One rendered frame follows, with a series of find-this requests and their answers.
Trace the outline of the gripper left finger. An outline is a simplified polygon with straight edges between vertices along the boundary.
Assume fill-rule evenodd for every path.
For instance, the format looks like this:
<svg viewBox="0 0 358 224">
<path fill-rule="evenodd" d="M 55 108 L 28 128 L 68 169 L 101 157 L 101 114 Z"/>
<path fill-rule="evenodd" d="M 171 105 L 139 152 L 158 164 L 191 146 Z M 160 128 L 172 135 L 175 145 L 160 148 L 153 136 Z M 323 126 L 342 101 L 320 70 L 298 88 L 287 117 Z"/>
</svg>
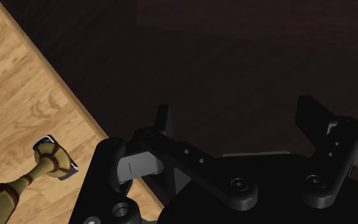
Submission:
<svg viewBox="0 0 358 224">
<path fill-rule="evenodd" d="M 118 163 L 127 148 L 150 152 L 165 168 L 178 169 L 234 211 L 256 205 L 258 188 L 250 177 L 220 165 L 208 154 L 171 138 L 170 107 L 158 107 L 155 122 L 134 132 L 129 143 L 108 138 L 95 148 L 68 224 L 157 224 L 141 217 L 138 204 L 121 192 Z"/>
</svg>

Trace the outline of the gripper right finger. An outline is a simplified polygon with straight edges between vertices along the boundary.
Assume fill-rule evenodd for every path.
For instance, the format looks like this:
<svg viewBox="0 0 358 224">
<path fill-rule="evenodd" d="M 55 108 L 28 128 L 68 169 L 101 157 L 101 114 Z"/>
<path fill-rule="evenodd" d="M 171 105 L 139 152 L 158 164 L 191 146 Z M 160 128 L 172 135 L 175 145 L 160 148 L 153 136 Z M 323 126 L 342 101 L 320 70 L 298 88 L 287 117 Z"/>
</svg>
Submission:
<svg viewBox="0 0 358 224">
<path fill-rule="evenodd" d="M 348 172 L 358 166 L 358 120 L 334 115 L 311 95 L 301 95 L 295 124 L 315 147 L 301 199 L 310 207 L 327 208 L 336 200 Z"/>
</svg>

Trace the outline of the dark wooden table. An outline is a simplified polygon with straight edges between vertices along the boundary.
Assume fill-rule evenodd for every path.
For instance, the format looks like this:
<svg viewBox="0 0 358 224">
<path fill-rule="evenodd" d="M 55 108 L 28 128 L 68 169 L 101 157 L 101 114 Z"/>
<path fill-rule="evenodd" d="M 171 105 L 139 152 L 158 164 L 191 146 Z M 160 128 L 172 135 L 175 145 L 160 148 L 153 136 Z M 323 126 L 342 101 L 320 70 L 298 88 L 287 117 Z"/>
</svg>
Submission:
<svg viewBox="0 0 358 224">
<path fill-rule="evenodd" d="M 314 148 L 300 95 L 358 119 L 358 0 L 0 0 L 101 129 L 171 107 L 209 155 Z"/>
</svg>

